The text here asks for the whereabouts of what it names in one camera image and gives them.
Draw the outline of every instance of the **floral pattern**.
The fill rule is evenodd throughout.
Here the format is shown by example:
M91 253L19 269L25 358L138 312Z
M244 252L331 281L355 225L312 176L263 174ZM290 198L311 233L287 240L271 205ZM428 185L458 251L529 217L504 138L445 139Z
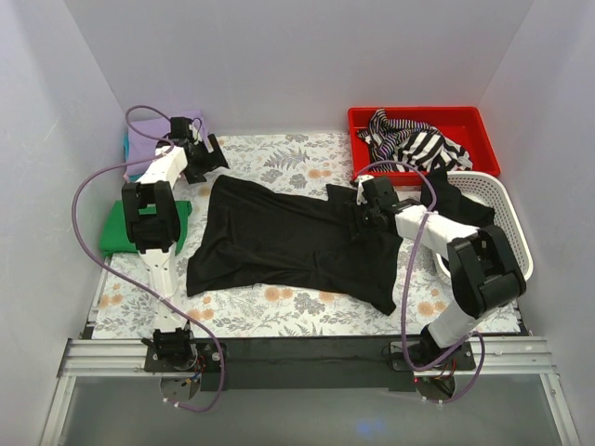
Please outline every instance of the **floral pattern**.
M186 296L188 258L200 246L212 182L217 175L255 181L276 192L321 199L326 198L326 183L349 185L351 157L346 134L223 137L219 143L231 170L208 174L209 182L201 185L179 181L174 190L176 198L190 200L193 209L188 239L177 257L182 309L221 337L399 334L403 281L412 248L409 241L403 241L399 252L393 298L397 310L390 316L348 295L281 285L257 284ZM403 197L418 196L412 188L401 188L399 192ZM138 255L114 255L111 265L139 282L148 283ZM438 278L431 252L420 248L407 300L407 332L418 333L452 301L450 284ZM108 274L93 337L150 336L157 305L151 296ZM501 308L479 329L492 333L519 332L516 308L513 305ZM198 329L194 334L205 337Z

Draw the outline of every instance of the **folded purple cloth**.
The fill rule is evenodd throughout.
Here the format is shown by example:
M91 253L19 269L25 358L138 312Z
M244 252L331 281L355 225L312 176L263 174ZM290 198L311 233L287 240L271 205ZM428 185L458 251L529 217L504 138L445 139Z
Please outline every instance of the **folded purple cloth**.
M208 131L206 130L205 119L203 118L203 113L200 110L186 111L184 113L172 113L171 116L186 116L187 118L191 119L201 119L203 121L203 126L201 127L200 134L203 138L203 141L208 141L206 138ZM137 121L133 122L133 124L138 130L146 133L147 135L162 137L169 133L169 122L165 118L150 119L148 121ZM200 122L196 121L195 125L200 127ZM150 156L154 155L157 141L142 137L135 131L129 129L128 144L129 149L126 160L130 162L142 160L143 158L149 158ZM126 168L126 178L144 174L149 168L149 165L151 165L150 162L128 166Z

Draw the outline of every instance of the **red plastic container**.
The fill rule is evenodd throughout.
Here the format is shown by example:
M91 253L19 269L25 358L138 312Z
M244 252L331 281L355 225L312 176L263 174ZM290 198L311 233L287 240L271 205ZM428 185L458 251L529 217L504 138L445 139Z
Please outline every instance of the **red plastic container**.
M370 118L378 108L349 109L354 175L371 163L368 148L357 138L356 132L368 127ZM485 172L494 177L500 175L500 166L485 132L482 117L475 107L384 107L384 110L389 119L413 119L438 127L446 137L467 149L473 161L473 170ZM421 184L421 179L413 172L369 172L369 174L375 177L388 177L395 186Z

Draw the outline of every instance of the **white basket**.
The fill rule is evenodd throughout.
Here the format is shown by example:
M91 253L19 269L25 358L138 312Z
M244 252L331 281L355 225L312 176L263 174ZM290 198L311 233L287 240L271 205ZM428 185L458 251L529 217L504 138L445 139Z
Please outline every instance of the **white basket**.
M473 201L494 208L496 211L494 224L502 228L506 233L522 275L528 281L531 274L533 274L533 259L504 185L496 178L483 172L449 172L448 182L453 186L457 186L463 195ZM450 284L450 271L446 269L440 255L434 255L434 263L440 280Z

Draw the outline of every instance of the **black and white striped cloth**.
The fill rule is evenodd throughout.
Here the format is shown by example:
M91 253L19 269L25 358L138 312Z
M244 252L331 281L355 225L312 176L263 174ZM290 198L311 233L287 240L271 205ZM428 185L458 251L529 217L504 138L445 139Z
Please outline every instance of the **black and white striped cloth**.
M469 153L460 144L445 137L436 127L409 119L389 119L384 109L374 113L368 128L357 136L367 144L370 160L397 160L419 170L471 170ZM401 165L385 164L377 172L407 172Z

